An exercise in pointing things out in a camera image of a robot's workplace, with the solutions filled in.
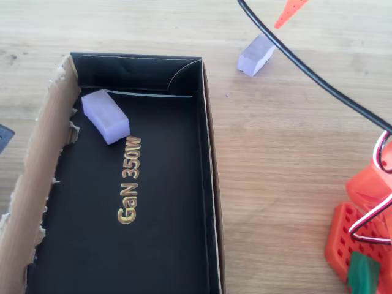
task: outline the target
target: orange plastic part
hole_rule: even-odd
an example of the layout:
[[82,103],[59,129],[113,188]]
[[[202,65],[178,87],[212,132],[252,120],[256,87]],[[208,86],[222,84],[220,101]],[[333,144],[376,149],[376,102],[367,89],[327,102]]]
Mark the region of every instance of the orange plastic part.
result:
[[307,0],[287,0],[283,13],[275,22],[275,28],[279,29],[286,21],[290,19],[305,3]]
[[[386,168],[392,167],[391,143],[385,146],[382,159]],[[392,175],[381,171],[371,160],[369,166],[346,183],[346,189],[351,201],[363,211],[368,212],[392,194]],[[391,209],[386,209],[372,221],[382,238],[389,239],[391,235],[385,220],[385,214]]]
[[[344,202],[335,208],[331,230],[325,247],[325,258],[346,283],[351,253],[365,254],[380,263],[379,284],[377,294],[389,294],[391,246],[358,242],[351,238],[349,228],[363,215],[353,203]],[[357,232],[359,235],[378,237],[374,224],[368,223]]]

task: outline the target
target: green plastic piece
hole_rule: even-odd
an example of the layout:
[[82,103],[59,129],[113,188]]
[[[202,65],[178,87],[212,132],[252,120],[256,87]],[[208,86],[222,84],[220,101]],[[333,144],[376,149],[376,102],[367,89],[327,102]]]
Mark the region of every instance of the green plastic piece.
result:
[[379,273],[379,262],[359,252],[353,252],[347,275],[347,284],[351,287],[351,294],[375,294]]

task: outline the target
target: black object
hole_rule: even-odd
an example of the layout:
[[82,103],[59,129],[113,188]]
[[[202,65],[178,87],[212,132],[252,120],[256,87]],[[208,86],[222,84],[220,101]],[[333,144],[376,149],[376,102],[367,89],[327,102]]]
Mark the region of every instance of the black object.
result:
[[27,284],[30,283],[31,281],[31,276],[36,269],[36,264],[35,263],[29,263],[26,267],[26,282]]
[[384,167],[384,165],[382,164],[382,160],[381,160],[382,151],[383,151],[383,149],[384,149],[384,147],[385,147],[386,141],[389,139],[390,136],[391,136],[391,133],[388,133],[388,134],[386,135],[386,137],[383,139],[383,141],[381,142],[381,148],[380,148],[379,153],[378,153],[378,156],[377,156],[377,162],[378,162],[379,167],[381,168],[381,170],[382,170],[383,172],[392,174],[392,168],[389,169],[389,170],[387,170],[387,169]]
[[[59,158],[29,294],[219,293],[208,125],[200,58],[72,53],[81,96],[110,94],[141,138],[139,176],[122,177],[126,139],[107,145],[83,114]],[[122,183],[137,183],[121,224]]]
[[384,130],[387,130],[389,133],[392,133],[392,126],[388,122],[384,121],[379,116],[375,115],[370,110],[364,108],[360,104],[356,103],[351,98],[347,97],[345,94],[341,93],[334,87],[332,87],[329,83],[327,83],[324,79],[322,79],[319,75],[317,75],[310,67],[308,67],[302,60],[300,60],[293,52],[290,51],[266,26],[263,24],[256,14],[249,8],[249,6],[245,3],[244,0],[238,0],[240,6],[246,12],[247,16],[254,22],[254,24],[263,32],[269,40],[275,46],[283,52],[289,60],[291,60],[296,66],[298,66],[306,75],[309,76],[312,80],[314,80],[319,86],[321,86],[325,91],[330,93],[332,96],[346,104],[348,107],[354,109],[360,115],[364,116],[374,124],[378,125]]
[[9,141],[11,141],[13,135],[15,135],[13,130],[0,124],[0,153],[2,153]]

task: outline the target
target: torn cardboard edge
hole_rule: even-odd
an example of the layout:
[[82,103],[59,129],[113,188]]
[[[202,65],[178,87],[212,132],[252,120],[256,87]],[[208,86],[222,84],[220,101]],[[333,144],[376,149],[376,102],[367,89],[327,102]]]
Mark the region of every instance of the torn cardboard edge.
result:
[[[7,266],[0,267],[0,293],[24,293],[26,266],[43,236],[42,214],[80,92],[69,58],[62,68],[64,71],[58,70],[48,87],[24,158],[24,172],[15,186],[9,214],[3,217],[0,264]],[[46,138],[50,138],[50,144],[45,143]]]
[[[209,161],[213,172],[211,174],[214,202],[213,218],[215,220],[219,287],[220,292],[225,293],[222,217],[215,151],[211,148],[213,130],[208,89],[204,85],[206,82],[204,81],[204,78],[206,79],[204,68],[203,74]],[[0,293],[22,294],[26,290],[26,267],[34,259],[35,246],[45,236],[45,231],[40,225],[50,189],[53,184],[57,183],[53,175],[58,159],[63,147],[77,140],[79,129],[73,125],[70,117],[75,113],[73,105],[78,99],[79,93],[78,73],[73,59],[68,56],[62,66],[56,69],[56,78],[48,87],[48,93],[44,98],[24,158],[24,172],[15,185],[9,212],[0,220],[0,264],[7,265],[7,267],[0,267]],[[47,142],[45,138],[50,138],[50,144],[45,143]]]

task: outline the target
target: purple translucent block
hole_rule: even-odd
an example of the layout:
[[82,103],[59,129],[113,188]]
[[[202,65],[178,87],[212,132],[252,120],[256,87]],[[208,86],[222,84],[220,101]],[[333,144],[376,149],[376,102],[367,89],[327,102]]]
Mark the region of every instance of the purple translucent block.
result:
[[259,35],[239,56],[237,69],[253,77],[269,60],[275,48],[266,36]]
[[85,95],[81,102],[85,115],[108,145],[130,135],[127,116],[105,90]]

